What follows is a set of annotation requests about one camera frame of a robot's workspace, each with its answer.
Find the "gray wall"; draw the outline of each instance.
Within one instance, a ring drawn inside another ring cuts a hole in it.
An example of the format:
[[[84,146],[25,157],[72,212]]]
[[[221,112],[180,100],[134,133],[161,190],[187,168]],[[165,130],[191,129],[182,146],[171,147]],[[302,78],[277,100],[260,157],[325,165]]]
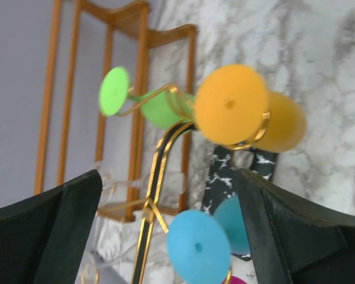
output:
[[[130,1],[95,2],[116,8]],[[159,2],[151,1],[153,12]],[[33,194],[52,6],[52,0],[0,0],[0,207]],[[72,1],[65,1],[47,154],[47,189],[56,181],[72,14]],[[66,180],[93,165],[104,36],[102,23],[88,15],[82,17]],[[133,75],[137,43],[121,34],[116,34],[114,41],[113,65],[126,66]],[[127,176],[130,122],[131,117],[110,118],[106,128],[104,155],[113,164],[122,164],[119,178]]]

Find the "green disc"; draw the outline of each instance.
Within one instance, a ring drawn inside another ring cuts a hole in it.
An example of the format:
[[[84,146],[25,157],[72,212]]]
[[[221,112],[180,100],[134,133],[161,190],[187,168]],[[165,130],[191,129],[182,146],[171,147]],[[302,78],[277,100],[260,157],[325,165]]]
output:
[[[110,117],[124,105],[130,87],[129,74],[123,67],[113,68],[101,83],[99,107],[102,115]]]

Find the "marble surface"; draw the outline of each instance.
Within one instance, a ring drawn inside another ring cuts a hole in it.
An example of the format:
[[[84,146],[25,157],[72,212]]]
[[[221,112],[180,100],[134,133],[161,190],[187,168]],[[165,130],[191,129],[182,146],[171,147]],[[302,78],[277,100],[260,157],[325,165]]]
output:
[[[254,67],[270,89],[304,109],[308,132],[294,150],[280,155],[275,183],[314,202],[355,215],[355,0],[167,0],[159,29],[194,23],[199,37],[196,88],[213,70],[230,63]],[[150,89],[174,82],[184,87],[185,42],[152,55]],[[161,131],[146,127],[144,173]],[[180,165],[181,142],[170,169]],[[213,145],[193,135],[189,174],[190,206],[200,207]],[[236,164],[241,166],[243,155]],[[136,241],[139,223],[105,221],[99,242],[104,258]],[[132,263],[115,266],[129,280]],[[233,271],[256,283],[252,262],[233,261]],[[148,283],[182,283],[166,257],[150,260]]]

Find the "teal disc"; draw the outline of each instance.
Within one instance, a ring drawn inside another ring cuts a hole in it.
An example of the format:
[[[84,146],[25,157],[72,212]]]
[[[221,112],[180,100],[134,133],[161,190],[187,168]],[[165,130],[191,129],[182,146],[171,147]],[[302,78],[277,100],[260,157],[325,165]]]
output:
[[[130,77],[124,67],[115,67],[106,74],[99,92],[99,108],[103,116],[116,114],[128,96]]]
[[[213,219],[216,220],[230,241],[231,253],[250,253],[246,227],[243,222],[241,206],[238,195],[232,196],[222,202],[214,211]]]

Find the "yellow disc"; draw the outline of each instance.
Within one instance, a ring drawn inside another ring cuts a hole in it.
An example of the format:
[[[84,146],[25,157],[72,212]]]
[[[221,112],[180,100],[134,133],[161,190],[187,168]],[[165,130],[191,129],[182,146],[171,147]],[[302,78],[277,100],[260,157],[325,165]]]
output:
[[[244,65],[227,65],[211,73],[198,89],[195,123],[213,143],[237,144],[258,132],[268,103],[260,75]]]

